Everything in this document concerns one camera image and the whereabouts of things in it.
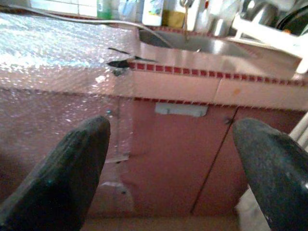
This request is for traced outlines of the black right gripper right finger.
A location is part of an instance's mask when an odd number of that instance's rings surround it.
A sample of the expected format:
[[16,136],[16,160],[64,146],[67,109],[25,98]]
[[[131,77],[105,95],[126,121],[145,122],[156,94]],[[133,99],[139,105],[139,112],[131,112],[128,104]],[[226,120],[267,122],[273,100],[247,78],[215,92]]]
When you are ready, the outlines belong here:
[[233,124],[248,184],[273,231],[308,229],[308,153],[288,134],[254,118]]

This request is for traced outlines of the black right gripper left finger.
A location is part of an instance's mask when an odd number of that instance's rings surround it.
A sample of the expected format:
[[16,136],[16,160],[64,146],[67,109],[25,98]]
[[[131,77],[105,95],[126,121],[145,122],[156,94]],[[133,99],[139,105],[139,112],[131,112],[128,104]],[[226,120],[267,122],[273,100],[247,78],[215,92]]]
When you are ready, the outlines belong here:
[[78,231],[105,164],[110,122],[99,115],[69,131],[0,207],[3,231]]

